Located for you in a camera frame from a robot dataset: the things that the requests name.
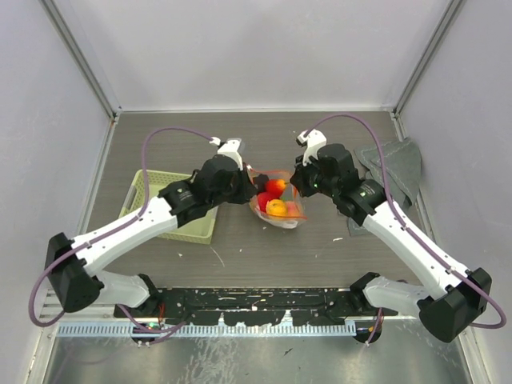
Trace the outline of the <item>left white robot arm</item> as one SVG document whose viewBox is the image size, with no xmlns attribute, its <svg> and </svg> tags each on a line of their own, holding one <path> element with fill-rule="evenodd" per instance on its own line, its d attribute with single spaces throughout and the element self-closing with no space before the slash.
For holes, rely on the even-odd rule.
<svg viewBox="0 0 512 384">
<path fill-rule="evenodd" d="M 205 217 L 216 206 L 243 205 L 255 194 L 246 164 L 217 154 L 190 178 L 160 190 L 138 211 L 73 239 L 56 234 L 49 241 L 46 266 L 63 311 L 75 313 L 102 303 L 153 316 L 162 296 L 150 278 L 113 274 L 105 267 L 144 242 Z"/>
</svg>

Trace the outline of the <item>clear orange zip bag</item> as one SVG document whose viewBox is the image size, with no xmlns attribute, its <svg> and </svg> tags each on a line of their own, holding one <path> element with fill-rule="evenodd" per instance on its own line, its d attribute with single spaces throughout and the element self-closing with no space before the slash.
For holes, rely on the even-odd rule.
<svg viewBox="0 0 512 384">
<path fill-rule="evenodd" d="M 291 184 L 286 170 L 256 170 L 247 167 L 256 195 L 249 203 L 261 220 L 276 227 L 292 230 L 303 224 L 307 216 L 298 190 Z"/>
</svg>

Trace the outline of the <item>yellow orange toy fruit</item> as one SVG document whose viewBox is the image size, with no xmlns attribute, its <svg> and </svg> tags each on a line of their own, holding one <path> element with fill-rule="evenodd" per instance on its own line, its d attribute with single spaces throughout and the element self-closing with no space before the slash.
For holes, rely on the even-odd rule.
<svg viewBox="0 0 512 384">
<path fill-rule="evenodd" d="M 286 204 L 281 199 L 275 199 L 268 202 L 266 206 L 266 214 L 273 218 L 286 218 Z"/>
</svg>

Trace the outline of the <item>orange toy peach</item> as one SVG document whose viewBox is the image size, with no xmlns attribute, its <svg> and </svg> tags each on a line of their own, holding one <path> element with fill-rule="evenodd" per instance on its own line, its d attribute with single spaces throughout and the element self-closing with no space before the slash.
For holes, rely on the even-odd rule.
<svg viewBox="0 0 512 384">
<path fill-rule="evenodd" d="M 286 214 L 290 218 L 298 218 L 302 215 L 298 205 L 293 201 L 286 201 Z"/>
</svg>

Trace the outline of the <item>green plastic basket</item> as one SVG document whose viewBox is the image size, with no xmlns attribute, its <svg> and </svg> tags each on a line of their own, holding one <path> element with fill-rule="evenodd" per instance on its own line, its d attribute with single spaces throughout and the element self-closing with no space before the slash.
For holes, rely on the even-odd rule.
<svg viewBox="0 0 512 384">
<path fill-rule="evenodd" d="M 142 170 L 138 170 L 135 173 L 122 204 L 122 208 L 118 216 L 119 218 L 131 214 L 133 211 L 139 210 L 142 207 L 142 204 L 145 201 L 145 185 L 142 173 Z M 152 198 L 170 183 L 185 180 L 190 177 L 190 174 L 148 170 L 147 176 L 149 181 L 149 197 Z M 213 237 L 217 212 L 218 208 L 215 207 L 212 210 L 209 210 L 205 217 L 194 220 L 176 230 L 160 234 L 158 237 L 167 240 L 208 245 L 211 243 Z"/>
</svg>

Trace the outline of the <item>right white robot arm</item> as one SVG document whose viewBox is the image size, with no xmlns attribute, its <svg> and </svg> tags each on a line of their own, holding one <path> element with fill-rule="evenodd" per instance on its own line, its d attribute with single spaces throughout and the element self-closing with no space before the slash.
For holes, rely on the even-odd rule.
<svg viewBox="0 0 512 384">
<path fill-rule="evenodd" d="M 382 186 L 359 177 L 344 145 L 307 145 L 290 181 L 303 197 L 330 198 L 339 213 L 382 240 L 419 279 L 415 286 L 365 274 L 350 287 L 358 314 L 385 308 L 414 316 L 448 343 L 486 310 L 483 296 L 490 292 L 491 276 L 482 268 L 468 269 L 425 236 L 397 204 L 388 203 Z"/>
</svg>

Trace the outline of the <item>red toy apple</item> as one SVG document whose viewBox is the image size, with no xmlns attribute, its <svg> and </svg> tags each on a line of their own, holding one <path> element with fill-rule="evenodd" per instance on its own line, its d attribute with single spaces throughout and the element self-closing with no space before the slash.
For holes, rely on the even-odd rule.
<svg viewBox="0 0 512 384">
<path fill-rule="evenodd" d="M 272 194 L 270 192 L 261 192 L 260 194 L 258 194 L 257 195 L 257 204 L 258 204 L 259 210 L 261 212 L 265 213 L 266 206 L 267 206 L 268 202 L 275 200 L 275 199 L 278 199 L 278 196 L 275 194 Z"/>
</svg>

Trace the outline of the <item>red toy tomato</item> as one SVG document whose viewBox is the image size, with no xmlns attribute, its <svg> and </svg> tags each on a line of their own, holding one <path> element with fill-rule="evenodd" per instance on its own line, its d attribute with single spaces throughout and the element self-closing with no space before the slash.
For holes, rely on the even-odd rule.
<svg viewBox="0 0 512 384">
<path fill-rule="evenodd" d="M 288 182 L 284 179 L 271 179 L 265 184 L 265 191 L 274 198 L 280 198 L 287 188 Z"/>
</svg>

